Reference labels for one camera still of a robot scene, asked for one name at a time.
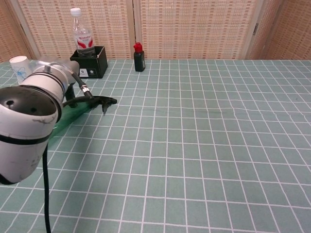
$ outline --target white cup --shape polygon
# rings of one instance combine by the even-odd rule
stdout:
[[[10,64],[17,77],[18,84],[32,73],[30,62],[26,56],[17,56],[10,59]]]

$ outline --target table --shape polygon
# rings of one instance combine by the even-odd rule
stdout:
[[[118,104],[50,141],[53,232],[310,233],[310,77],[310,61],[110,60],[86,83]],[[44,232],[41,165],[0,197],[0,232]]]

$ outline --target black holder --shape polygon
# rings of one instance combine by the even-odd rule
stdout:
[[[77,50],[70,57],[80,65],[81,79],[101,79],[108,67],[106,51],[104,46],[95,46],[96,57],[79,57]]]

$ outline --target woven screen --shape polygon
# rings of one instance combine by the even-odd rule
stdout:
[[[18,27],[5,2],[0,7],[0,62],[7,62],[12,57],[25,55],[30,58],[30,54],[19,33]]]
[[[262,15],[258,21],[258,28],[250,44],[247,59],[262,59],[265,43],[271,32],[281,0],[267,0],[262,6]]]
[[[148,58],[236,59],[256,0],[141,0]]]
[[[126,0],[18,0],[41,54],[70,57],[75,51],[70,8],[80,7],[95,45],[108,58],[130,58]]]
[[[311,59],[311,1],[286,0],[266,59]]]

